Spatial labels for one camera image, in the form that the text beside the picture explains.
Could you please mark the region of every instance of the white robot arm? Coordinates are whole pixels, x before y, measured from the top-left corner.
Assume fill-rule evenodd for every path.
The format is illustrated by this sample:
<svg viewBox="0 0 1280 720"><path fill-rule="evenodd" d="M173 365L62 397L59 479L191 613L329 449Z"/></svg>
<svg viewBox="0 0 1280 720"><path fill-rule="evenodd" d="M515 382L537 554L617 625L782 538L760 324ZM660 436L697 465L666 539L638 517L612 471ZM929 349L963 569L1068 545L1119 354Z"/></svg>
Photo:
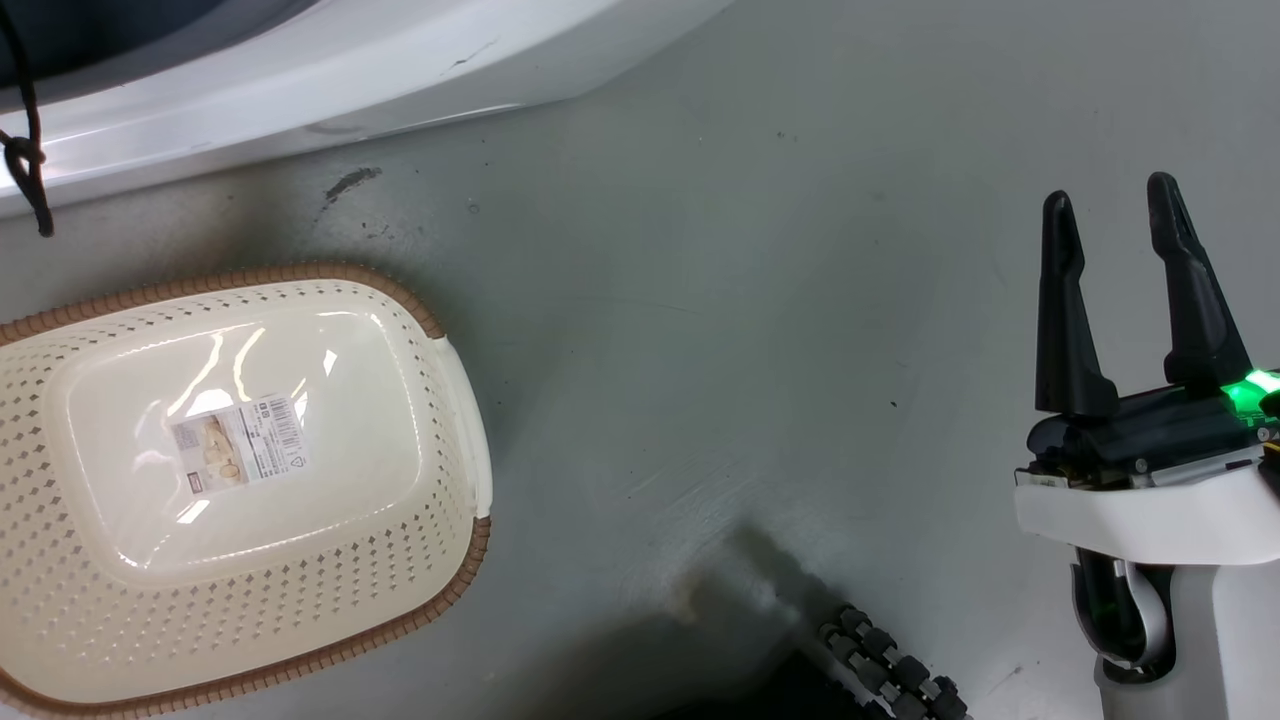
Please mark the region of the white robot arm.
<svg viewBox="0 0 1280 720"><path fill-rule="evenodd" d="M1280 374L1258 370L1178 183L1147 183L1169 284L1166 387L1119 397L1080 293L1064 192L1044 202L1023 530L1076 548L1080 628L1107 720L1280 716Z"/></svg>

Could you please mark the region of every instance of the product label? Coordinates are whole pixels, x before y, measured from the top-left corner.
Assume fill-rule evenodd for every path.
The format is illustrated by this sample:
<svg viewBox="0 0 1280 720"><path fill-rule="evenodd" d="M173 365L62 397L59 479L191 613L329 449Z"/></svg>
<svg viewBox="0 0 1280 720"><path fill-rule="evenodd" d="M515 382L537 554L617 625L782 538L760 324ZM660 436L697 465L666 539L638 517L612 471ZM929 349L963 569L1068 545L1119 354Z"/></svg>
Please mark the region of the product label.
<svg viewBox="0 0 1280 720"><path fill-rule="evenodd" d="M269 395L173 425L193 495L244 487L311 464L288 397Z"/></svg>

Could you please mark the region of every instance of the cable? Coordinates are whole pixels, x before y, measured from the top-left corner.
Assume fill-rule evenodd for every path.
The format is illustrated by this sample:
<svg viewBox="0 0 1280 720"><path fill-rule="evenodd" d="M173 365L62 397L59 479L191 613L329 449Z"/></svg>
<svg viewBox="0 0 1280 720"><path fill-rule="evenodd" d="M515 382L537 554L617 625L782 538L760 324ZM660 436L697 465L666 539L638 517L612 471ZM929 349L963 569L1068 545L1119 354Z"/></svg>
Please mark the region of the cable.
<svg viewBox="0 0 1280 720"><path fill-rule="evenodd" d="M54 213L49 209L49 200L45 197L45 182L40 177L40 165L45 161L45 154L40 149L40 111L36 109L36 81L31 76L31 65L27 63L27 50L22 46L18 29L9 17L4 3L0 3L0 35L4 35L9 44L9 53L13 55L14 70L18 76L18 90L22 92L22 106L27 110L27 135L29 137L13 137L0 131L0 143L4 143L4 164L13 176L14 184L22 191L22 196L31 204L36 214L36 225L40 234L52 237Z"/></svg>

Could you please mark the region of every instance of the basket rim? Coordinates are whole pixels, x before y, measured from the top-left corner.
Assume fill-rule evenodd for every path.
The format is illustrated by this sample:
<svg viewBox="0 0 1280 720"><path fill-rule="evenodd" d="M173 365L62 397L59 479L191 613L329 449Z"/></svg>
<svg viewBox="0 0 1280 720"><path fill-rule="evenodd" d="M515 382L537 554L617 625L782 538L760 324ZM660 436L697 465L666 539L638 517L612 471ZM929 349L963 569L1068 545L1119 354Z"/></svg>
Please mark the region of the basket rim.
<svg viewBox="0 0 1280 720"><path fill-rule="evenodd" d="M412 315L428 337L433 340L444 338L444 329L422 301L389 277L376 270L348 263L300 263L170 281L86 300L54 310L45 310L44 313L28 315L0 325L0 347L82 320L165 300L221 290L308 279L340 279L378 290L393 299ZM64 702L36 693L14 680L0 667L0 702L29 716L49 720L60 720L64 717L150 717L163 712L173 712L175 710L238 697L310 675L316 670L351 660L370 650L399 639L439 618L462 597L462 593L466 592L475 579L489 546L489 530L490 519L488 516L474 519L471 539L462 565L449 583L445 584L444 589L434 597L403 615L321 648L228 678L164 693L105 703Z"/></svg>

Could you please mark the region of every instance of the concrete floor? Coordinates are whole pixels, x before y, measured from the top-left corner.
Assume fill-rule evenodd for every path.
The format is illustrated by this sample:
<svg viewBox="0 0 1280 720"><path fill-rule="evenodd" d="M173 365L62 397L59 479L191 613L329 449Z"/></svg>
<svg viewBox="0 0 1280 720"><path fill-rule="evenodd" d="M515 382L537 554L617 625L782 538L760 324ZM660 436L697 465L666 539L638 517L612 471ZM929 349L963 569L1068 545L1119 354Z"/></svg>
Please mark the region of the concrete floor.
<svg viewBox="0 0 1280 720"><path fill-rule="evenodd" d="M828 596L979 719L1100 716L1068 553L1018 532L1039 206L1073 192L1121 392L1162 382L1144 179L1261 364L1280 5L740 0L575 101L0 223L0 315L369 263L438 310L495 469L479 580L384 650L186 717L641 717ZM326 205L358 168L381 170Z"/></svg>

